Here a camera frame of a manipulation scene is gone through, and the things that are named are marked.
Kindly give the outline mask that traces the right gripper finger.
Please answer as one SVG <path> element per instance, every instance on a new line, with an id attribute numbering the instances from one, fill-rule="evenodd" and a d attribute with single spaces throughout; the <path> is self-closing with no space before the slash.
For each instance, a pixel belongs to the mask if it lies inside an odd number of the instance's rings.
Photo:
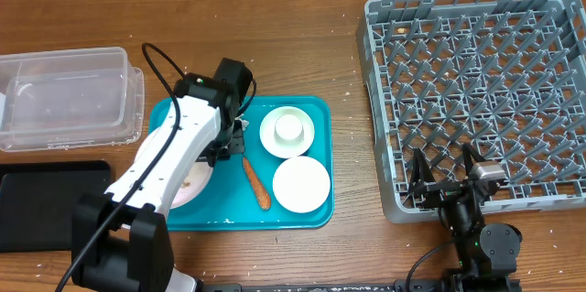
<path id="1" fill-rule="evenodd" d="M 461 152 L 467 177 L 478 178 L 479 173 L 474 165 L 484 162 L 485 158 L 470 143 L 464 143 L 461 146 Z"/>
<path id="2" fill-rule="evenodd" d="M 424 183 L 434 183 L 435 178 L 431 173 L 424 153 L 420 149 L 413 151 L 412 174 L 409 181 L 410 187 L 419 187 Z"/>

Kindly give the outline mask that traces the large white plate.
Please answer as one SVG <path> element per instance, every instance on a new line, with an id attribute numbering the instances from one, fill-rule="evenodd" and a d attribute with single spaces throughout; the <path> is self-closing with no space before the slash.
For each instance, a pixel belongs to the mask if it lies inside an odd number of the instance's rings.
<path id="1" fill-rule="evenodd" d="M 197 158 L 211 141 L 212 131 L 194 125 L 180 128 L 162 158 L 148 173 L 130 200 L 139 208 L 152 204 L 160 213 L 168 212 L 194 199 L 207 186 L 212 168 Z M 191 183 L 181 188 L 184 181 Z"/>

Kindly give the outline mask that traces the light green saucer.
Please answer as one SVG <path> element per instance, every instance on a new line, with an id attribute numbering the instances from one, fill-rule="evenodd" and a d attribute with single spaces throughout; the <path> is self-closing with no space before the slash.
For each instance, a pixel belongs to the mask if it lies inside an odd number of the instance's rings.
<path id="1" fill-rule="evenodd" d="M 303 124 L 303 135 L 296 142 L 284 142 L 275 133 L 276 120 L 284 114 L 294 114 Z M 315 138 L 315 127 L 310 116 L 303 110 L 293 106 L 281 106 L 269 112 L 259 127 L 260 141 L 264 149 L 279 158 L 298 157 L 306 153 Z"/>

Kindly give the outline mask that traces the white cup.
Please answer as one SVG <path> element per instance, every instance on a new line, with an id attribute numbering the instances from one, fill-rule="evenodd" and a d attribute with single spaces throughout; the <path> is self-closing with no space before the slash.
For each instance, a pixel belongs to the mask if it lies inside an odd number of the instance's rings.
<path id="1" fill-rule="evenodd" d="M 294 114 L 284 114 L 275 123 L 275 133 L 284 142 L 296 142 L 303 135 L 303 124 Z"/>

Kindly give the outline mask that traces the orange carrot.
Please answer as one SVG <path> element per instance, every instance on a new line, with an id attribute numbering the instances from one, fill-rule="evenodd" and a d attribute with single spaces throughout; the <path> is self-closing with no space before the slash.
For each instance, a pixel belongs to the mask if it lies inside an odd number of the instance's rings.
<path id="1" fill-rule="evenodd" d="M 256 175 L 251 163 L 246 157 L 243 157 L 244 173 L 248 177 L 250 186 L 255 194 L 257 203 L 263 211 L 268 211 L 271 208 L 271 198 L 261 182 L 260 178 Z"/>

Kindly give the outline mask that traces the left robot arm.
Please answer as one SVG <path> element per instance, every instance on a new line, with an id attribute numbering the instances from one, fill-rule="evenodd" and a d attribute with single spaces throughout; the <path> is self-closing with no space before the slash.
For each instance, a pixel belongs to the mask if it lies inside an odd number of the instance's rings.
<path id="1" fill-rule="evenodd" d="M 72 214 L 65 281 L 95 291 L 198 291 L 175 266 L 167 217 L 198 159 L 227 153 L 252 72 L 222 59 L 213 77 L 176 83 L 167 116 L 134 164 L 101 195 L 85 194 Z"/>

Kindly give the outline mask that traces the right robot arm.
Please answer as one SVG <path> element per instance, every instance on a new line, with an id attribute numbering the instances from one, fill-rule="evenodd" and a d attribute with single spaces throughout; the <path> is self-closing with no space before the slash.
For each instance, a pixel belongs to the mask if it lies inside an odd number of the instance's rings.
<path id="1" fill-rule="evenodd" d="M 410 268 L 404 288 L 412 282 L 417 268 L 432 255 L 454 246 L 458 268 L 446 269 L 440 280 L 425 283 L 432 291 L 519 291 L 520 282 L 510 280 L 516 271 L 516 258 L 522 233 L 507 223 L 484 220 L 481 205 L 505 184 L 505 172 L 496 161 L 480 155 L 469 143 L 461 147 L 466 177 L 461 181 L 435 180 L 424 153 L 413 152 L 408 192 L 424 199 L 422 207 L 438 211 L 451 239 L 421 256 Z"/>

